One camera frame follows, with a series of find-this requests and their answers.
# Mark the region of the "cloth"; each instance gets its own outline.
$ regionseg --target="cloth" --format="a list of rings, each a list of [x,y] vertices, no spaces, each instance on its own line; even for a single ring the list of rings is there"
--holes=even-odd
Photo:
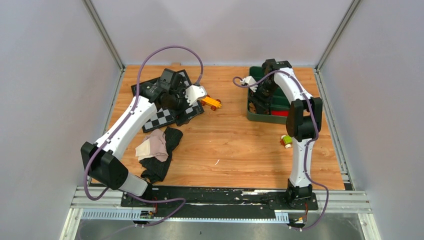
[[[160,129],[155,129],[150,135],[143,139],[143,142],[135,148],[135,156],[138,161],[156,157],[157,160],[165,162],[168,158],[165,133]]]
[[[156,157],[148,157],[139,161],[140,164],[146,168],[141,174],[141,177],[149,179],[152,184],[159,181],[162,182],[165,179],[171,165],[172,151],[180,144],[181,138],[183,137],[183,132],[171,127],[167,127],[164,133],[166,152],[168,153],[166,161],[158,161]]]

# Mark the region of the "green bin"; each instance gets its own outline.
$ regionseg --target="green bin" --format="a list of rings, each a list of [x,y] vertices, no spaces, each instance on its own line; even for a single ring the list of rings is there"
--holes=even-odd
[[[260,66],[251,66],[249,68],[249,76],[252,76],[256,81],[259,81],[264,77],[264,73],[262,72],[262,68]],[[287,117],[279,116],[279,115],[271,115],[274,111],[289,111],[290,103],[287,100],[286,95],[284,95],[283,90],[281,88],[277,88],[274,92],[274,95],[271,99],[270,106],[270,114],[256,114],[249,111],[249,101],[247,101],[247,119],[254,122],[264,122],[264,123],[272,123],[272,124],[286,124]]]

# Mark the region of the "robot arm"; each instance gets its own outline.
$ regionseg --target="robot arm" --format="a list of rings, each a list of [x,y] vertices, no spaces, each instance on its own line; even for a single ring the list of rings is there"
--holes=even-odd
[[[86,142],[81,147],[82,162],[86,168],[98,146],[107,142],[92,162],[88,175],[113,190],[120,189],[142,196],[148,183],[130,173],[120,162],[131,140],[162,107],[168,108],[174,117],[178,117],[176,122],[178,126],[187,124],[189,119],[185,117],[185,110],[206,95],[206,90],[202,86],[186,87],[182,76],[169,69],[165,69],[162,76],[153,82],[140,84],[140,96],[138,99],[136,97],[132,99],[118,121],[94,144]],[[116,129],[118,131],[109,140],[110,134]]]
[[[288,135],[293,138],[293,165],[288,179],[286,201],[291,204],[309,199],[312,195],[312,185],[305,174],[304,164],[306,164],[306,172],[309,173],[314,141],[309,143],[307,152],[306,144],[315,137],[316,133],[311,116],[304,115],[305,110],[309,111],[305,97],[311,102],[318,131],[321,130],[323,102],[321,98],[313,97],[304,89],[288,61],[268,59],[262,65],[262,70],[265,75],[276,70],[278,72],[269,75],[257,86],[250,87],[252,91],[248,99],[255,105],[257,113],[268,114],[275,90],[280,87],[284,92],[290,103],[286,129]],[[241,83],[251,85],[252,79],[252,77],[246,77]]]

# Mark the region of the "red object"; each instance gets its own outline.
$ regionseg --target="red object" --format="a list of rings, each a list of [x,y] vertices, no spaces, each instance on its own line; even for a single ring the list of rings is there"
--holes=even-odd
[[[157,203],[154,205],[154,209],[155,209],[154,213],[155,214],[158,214],[158,204]]]
[[[271,115],[287,117],[289,115],[289,111],[271,111]]]

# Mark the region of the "small toy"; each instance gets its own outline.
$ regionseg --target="small toy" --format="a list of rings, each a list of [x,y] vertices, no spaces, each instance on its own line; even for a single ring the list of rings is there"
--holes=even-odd
[[[284,145],[286,149],[291,148],[293,143],[292,138],[287,135],[282,135],[281,140],[279,142],[281,143],[281,145]]]
[[[213,98],[211,98],[211,96],[209,96],[209,95],[206,95],[206,97],[205,98],[203,98],[202,100],[200,100],[200,104],[202,105],[202,106],[205,106],[205,105],[209,105],[210,106],[210,109],[212,109],[213,111],[216,111],[217,109],[220,109],[221,108],[221,100],[219,100],[219,99],[213,99]]]

